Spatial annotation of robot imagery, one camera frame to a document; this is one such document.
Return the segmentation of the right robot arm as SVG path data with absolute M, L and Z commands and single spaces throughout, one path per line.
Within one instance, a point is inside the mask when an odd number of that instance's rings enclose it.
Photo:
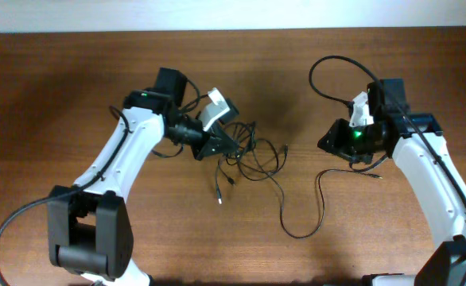
M 364 285 L 466 285 L 466 184 L 432 114 L 411 112 L 402 79 L 369 83 L 317 145 L 349 164 L 375 153 L 394 161 L 413 189 L 431 231 L 434 252 L 415 275 L 371 274 Z

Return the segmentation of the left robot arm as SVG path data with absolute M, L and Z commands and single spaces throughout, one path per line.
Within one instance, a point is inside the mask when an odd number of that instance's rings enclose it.
M 182 104 L 191 83 L 180 71 L 160 68 L 153 87 L 131 91 L 118 125 L 91 166 L 72 186 L 49 194 L 49 260 L 94 285 L 151 285 L 152 277 L 132 258 L 134 235 L 126 201 L 146 158 L 168 138 L 188 145 L 195 160 L 233 153 L 236 143 L 221 128 L 239 115 L 214 88 L 210 103 L 191 118 Z

